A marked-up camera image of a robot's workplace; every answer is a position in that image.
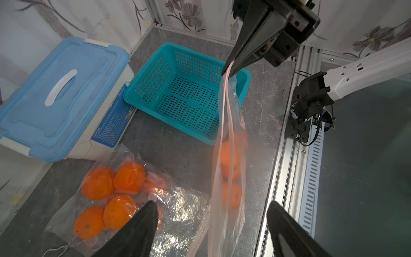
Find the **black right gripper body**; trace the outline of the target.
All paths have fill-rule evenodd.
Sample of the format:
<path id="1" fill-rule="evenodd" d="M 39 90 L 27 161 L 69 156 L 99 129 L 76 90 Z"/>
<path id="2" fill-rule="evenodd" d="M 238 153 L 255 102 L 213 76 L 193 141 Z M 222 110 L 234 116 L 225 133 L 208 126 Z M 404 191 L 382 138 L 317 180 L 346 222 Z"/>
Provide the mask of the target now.
<path id="1" fill-rule="evenodd" d="M 261 59 L 281 65 L 320 24 L 313 1 L 234 1 L 233 15 L 243 26 L 232 50 L 233 67 Z"/>

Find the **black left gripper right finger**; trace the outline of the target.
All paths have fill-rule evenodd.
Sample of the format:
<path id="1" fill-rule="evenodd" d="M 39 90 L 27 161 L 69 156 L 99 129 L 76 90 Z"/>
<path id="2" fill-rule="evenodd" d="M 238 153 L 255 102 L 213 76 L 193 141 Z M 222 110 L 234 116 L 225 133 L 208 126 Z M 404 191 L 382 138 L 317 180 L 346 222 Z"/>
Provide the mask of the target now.
<path id="1" fill-rule="evenodd" d="M 270 203 L 267 223 L 277 257 L 331 257 L 277 202 Z"/>

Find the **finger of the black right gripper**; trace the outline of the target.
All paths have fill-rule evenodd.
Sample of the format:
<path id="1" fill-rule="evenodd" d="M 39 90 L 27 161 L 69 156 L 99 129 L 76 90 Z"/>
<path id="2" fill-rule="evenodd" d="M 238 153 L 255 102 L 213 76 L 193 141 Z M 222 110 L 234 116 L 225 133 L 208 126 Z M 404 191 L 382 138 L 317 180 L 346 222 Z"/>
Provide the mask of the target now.
<path id="1" fill-rule="evenodd" d="M 232 77 L 262 59 L 286 26 L 287 5 L 284 1 L 251 1 L 222 75 Z"/>

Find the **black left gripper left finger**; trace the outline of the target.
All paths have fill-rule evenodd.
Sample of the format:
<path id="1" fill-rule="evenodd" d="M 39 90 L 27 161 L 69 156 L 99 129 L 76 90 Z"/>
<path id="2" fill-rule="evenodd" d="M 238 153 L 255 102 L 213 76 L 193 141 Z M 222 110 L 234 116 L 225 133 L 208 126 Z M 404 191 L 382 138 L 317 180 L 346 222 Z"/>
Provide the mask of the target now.
<path id="1" fill-rule="evenodd" d="M 157 204 L 149 201 L 93 256 L 148 257 L 157 224 Z"/>

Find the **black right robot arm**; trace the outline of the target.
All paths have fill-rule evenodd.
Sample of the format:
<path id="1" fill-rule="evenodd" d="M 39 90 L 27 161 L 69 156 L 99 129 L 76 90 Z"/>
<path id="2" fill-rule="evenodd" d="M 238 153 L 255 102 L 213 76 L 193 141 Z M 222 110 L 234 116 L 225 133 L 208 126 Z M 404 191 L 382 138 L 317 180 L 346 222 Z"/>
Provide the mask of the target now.
<path id="1" fill-rule="evenodd" d="M 317 29 L 321 20 L 312 1 L 234 1 L 233 15 L 243 22 L 235 46 L 222 69 L 225 84 L 241 69 L 261 59 L 277 67 L 288 59 Z M 300 96 L 294 118 L 307 120 L 317 106 L 333 104 L 363 88 L 411 71 L 411 40 L 396 41 L 390 28 L 375 28 L 357 46 L 380 47 L 378 35 L 388 38 L 384 48 L 348 65 L 318 73 L 319 89 Z"/>

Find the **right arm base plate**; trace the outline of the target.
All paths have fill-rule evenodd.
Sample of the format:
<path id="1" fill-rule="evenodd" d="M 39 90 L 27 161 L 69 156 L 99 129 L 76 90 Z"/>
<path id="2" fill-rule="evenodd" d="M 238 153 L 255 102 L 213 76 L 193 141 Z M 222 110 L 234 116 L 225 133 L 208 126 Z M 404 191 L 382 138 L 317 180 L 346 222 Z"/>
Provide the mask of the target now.
<path id="1" fill-rule="evenodd" d="M 293 107 L 300 96 L 302 96 L 302 91 L 299 87 L 296 87 L 292 95 L 291 109 L 286 123 L 285 136 L 299 141 L 304 145 L 309 145 L 313 141 L 313 139 L 310 139 L 311 125 L 314 124 L 315 126 L 318 126 L 322 132 L 327 132 L 334 127 L 334 110 L 332 108 L 333 105 L 331 105 L 331 111 L 324 108 L 323 115 L 320 117 L 315 114 L 313 118 L 306 121 L 295 119 L 292 115 Z"/>

